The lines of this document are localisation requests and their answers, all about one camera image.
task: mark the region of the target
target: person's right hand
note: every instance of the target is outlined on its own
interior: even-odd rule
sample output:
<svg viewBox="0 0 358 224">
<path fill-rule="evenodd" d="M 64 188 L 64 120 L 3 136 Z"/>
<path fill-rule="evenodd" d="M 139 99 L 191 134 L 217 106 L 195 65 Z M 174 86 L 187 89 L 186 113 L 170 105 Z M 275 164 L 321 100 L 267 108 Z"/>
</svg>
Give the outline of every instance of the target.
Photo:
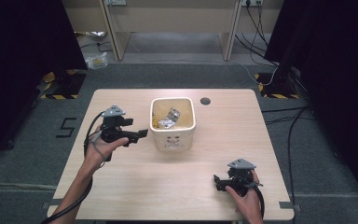
<svg viewBox="0 0 358 224">
<path fill-rule="evenodd" d="M 255 171 L 252 171 L 254 181 L 259 183 L 257 174 Z M 235 189 L 230 186 L 226 186 L 226 191 L 234 199 L 237 208 L 236 212 L 240 212 L 243 217 L 251 224 L 263 223 L 263 218 L 261 217 L 260 211 L 260 202 L 257 196 L 255 189 L 248 189 L 248 192 L 245 196 L 241 197 Z"/>
</svg>

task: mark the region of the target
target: person's hand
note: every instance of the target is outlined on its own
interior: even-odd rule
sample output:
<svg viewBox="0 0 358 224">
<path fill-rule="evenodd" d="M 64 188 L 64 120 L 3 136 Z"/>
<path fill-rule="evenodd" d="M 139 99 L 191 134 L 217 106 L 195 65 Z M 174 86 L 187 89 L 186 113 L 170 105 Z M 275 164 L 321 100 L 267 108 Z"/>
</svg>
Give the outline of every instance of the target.
<svg viewBox="0 0 358 224">
<path fill-rule="evenodd" d="M 83 162 L 83 166 L 88 168 L 91 172 L 95 172 L 101 167 L 101 164 L 104 162 L 104 158 L 109 157 L 109 155 L 116 150 L 116 148 L 125 145 L 129 139 L 120 138 L 112 143 L 106 143 L 101 137 L 98 137 L 95 142 L 91 142 L 91 139 L 95 137 L 98 133 L 93 134 L 89 139 L 89 145 L 86 151 L 86 158 Z"/>
<path fill-rule="evenodd" d="M 259 180 L 255 171 L 252 171 L 252 174 L 254 181 L 258 183 Z M 237 205 L 237 208 L 235 209 L 236 212 L 240 212 L 251 224 L 263 223 L 263 218 L 261 217 L 260 212 L 260 203 L 255 189 L 248 189 L 248 192 L 243 197 L 230 186 L 226 186 L 226 191 L 234 199 L 235 204 Z"/>
</svg>

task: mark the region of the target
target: trash bin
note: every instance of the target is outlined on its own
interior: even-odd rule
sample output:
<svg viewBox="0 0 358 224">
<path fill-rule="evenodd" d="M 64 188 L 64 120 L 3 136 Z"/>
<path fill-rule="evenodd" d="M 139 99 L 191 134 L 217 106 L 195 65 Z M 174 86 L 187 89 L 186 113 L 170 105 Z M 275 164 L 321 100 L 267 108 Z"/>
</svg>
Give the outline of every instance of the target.
<svg viewBox="0 0 358 224">
<path fill-rule="evenodd" d="M 158 98 L 150 107 L 150 130 L 160 151 L 191 149 L 196 128 L 193 102 L 187 97 Z"/>
</svg>

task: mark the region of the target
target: forearm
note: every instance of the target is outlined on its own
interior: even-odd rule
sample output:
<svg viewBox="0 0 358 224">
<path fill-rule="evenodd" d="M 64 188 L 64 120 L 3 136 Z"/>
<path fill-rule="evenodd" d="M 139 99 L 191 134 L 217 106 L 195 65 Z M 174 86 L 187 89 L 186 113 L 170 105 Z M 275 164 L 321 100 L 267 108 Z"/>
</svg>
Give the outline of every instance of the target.
<svg viewBox="0 0 358 224">
<path fill-rule="evenodd" d="M 66 192 L 65 196 L 62 199 L 62 202 L 54 211 L 54 214 L 61 212 L 63 209 L 67 208 L 71 204 L 73 204 L 77 199 L 79 199 L 83 193 L 86 191 L 89 182 L 91 181 L 93 171 L 90 168 L 87 168 L 85 165 L 77 172 L 77 175 L 72 182 L 70 188 Z M 72 209 L 70 212 L 65 214 L 62 217 L 57 218 L 56 220 L 52 221 L 51 223 L 75 223 L 77 212 L 80 208 L 80 205 Z"/>
</svg>

